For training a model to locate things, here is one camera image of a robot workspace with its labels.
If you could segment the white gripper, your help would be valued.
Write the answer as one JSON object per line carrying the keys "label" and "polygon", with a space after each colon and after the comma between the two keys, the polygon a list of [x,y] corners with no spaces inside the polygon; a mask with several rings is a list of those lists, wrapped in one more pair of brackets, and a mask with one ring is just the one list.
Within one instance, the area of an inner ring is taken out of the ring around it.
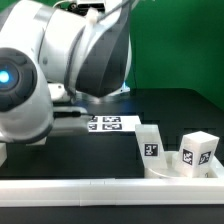
{"label": "white gripper", "polygon": [[49,135],[51,137],[66,135],[85,135],[88,124],[94,118],[83,107],[57,106],[53,109],[54,123]]}

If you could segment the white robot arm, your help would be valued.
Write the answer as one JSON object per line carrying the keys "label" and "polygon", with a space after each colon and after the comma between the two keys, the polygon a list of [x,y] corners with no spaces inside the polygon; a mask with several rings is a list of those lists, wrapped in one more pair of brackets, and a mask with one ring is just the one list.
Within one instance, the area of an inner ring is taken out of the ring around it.
{"label": "white robot arm", "polygon": [[131,0],[106,0],[85,16],[33,0],[0,12],[0,142],[32,144],[83,134],[91,115],[53,105],[50,83],[96,98],[123,85],[131,64]]}

